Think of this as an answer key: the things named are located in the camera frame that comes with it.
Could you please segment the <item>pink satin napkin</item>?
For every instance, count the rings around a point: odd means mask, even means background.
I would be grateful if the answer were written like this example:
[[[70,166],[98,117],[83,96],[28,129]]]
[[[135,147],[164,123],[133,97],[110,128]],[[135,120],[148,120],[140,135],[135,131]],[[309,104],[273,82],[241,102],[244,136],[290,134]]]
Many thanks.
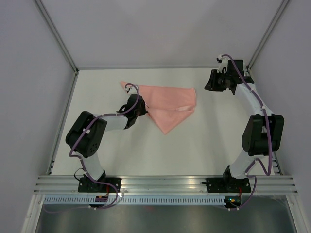
[[[122,88],[131,94],[141,95],[146,104],[146,115],[164,133],[168,134],[194,113],[196,92],[193,88],[175,88],[138,85],[133,87],[125,81]]]

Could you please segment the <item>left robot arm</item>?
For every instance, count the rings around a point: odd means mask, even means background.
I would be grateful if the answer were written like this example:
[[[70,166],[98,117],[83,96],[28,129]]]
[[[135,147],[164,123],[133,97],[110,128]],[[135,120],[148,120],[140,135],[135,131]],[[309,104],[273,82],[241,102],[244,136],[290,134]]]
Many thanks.
[[[65,142],[70,147],[69,157],[79,159],[85,177],[90,180],[89,187],[95,192],[102,192],[106,187],[105,171],[97,153],[104,133],[129,129],[139,116],[147,113],[143,97],[131,94],[115,114],[94,115],[83,111],[76,119]]]

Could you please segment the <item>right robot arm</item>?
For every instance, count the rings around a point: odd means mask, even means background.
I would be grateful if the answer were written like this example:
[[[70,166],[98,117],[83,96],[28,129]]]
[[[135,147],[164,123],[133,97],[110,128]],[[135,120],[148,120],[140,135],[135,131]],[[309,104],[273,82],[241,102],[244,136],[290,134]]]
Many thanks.
[[[284,117],[270,110],[259,96],[255,82],[245,76],[243,60],[229,55],[217,58],[218,69],[211,71],[205,90],[230,90],[250,115],[242,134],[242,152],[220,178],[207,178],[203,183],[208,193],[251,193],[251,169],[260,164],[264,174],[272,174],[273,153],[278,151],[284,127]]]

